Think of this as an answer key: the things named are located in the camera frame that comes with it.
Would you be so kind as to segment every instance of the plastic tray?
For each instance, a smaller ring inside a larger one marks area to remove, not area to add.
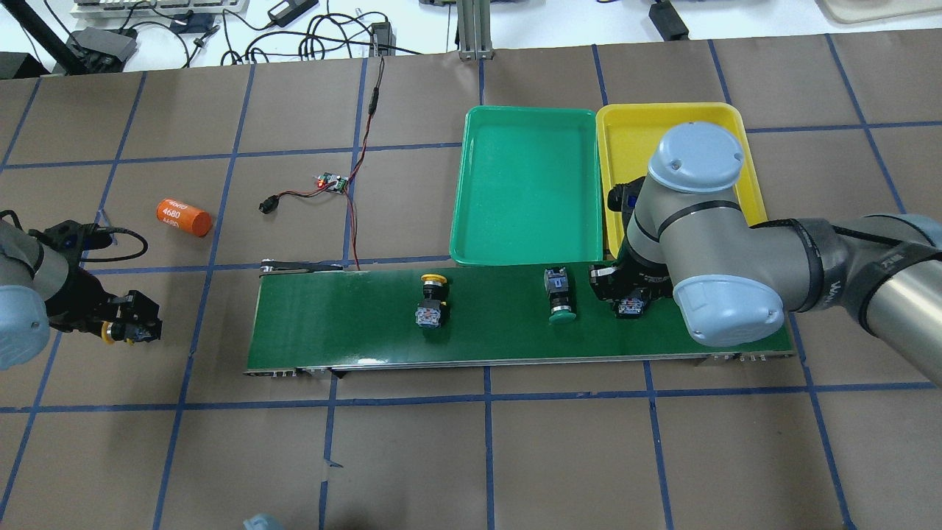
[[[753,156],[739,111],[726,103],[649,103],[607,105],[595,117],[603,193],[647,174],[647,163],[660,138],[684,122],[711,122],[736,135],[746,159],[736,184],[736,195],[749,224],[767,221],[765,204],[755,179]],[[625,237],[622,215],[605,211],[609,251],[618,253]]]
[[[597,149],[590,110],[472,108],[451,258],[462,265],[601,259]]]

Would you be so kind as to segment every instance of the green tray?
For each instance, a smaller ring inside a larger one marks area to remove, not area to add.
[[[707,348],[687,333],[673,300],[618,320],[589,285],[588,263],[568,264],[574,321],[550,324],[544,265],[262,276],[247,373],[788,355],[783,328],[758,342]],[[448,279],[451,316],[415,324],[424,273]]]
[[[472,108],[451,258],[462,265],[602,259],[600,178],[591,110]]]

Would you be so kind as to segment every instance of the orange cylinder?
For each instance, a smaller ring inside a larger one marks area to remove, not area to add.
[[[203,237],[213,227],[213,218],[205,211],[174,199],[164,199],[157,205],[157,220]]]

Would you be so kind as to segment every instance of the motor with yellow cap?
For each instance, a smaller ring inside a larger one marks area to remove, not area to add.
[[[448,279],[440,274],[422,274],[422,301],[415,310],[415,323],[425,329],[442,327],[448,318]]]

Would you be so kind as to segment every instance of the light blue object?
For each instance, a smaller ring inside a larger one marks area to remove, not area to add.
[[[282,524],[267,513],[260,513],[242,524],[245,525],[245,530],[284,530]]]
[[[692,276],[674,286],[674,300],[690,336],[705,346],[723,348],[764,339],[785,321],[778,293],[742,276]]]
[[[716,124],[689,122],[667,131],[648,162],[648,174],[682,193],[728,190],[739,180],[742,146]]]
[[[882,217],[893,217],[915,226],[932,241],[933,247],[942,248],[942,224],[935,219],[917,213],[886,213],[880,215]]]
[[[39,294],[29,287],[0,287],[0,370],[37,356],[49,341],[49,317]]]

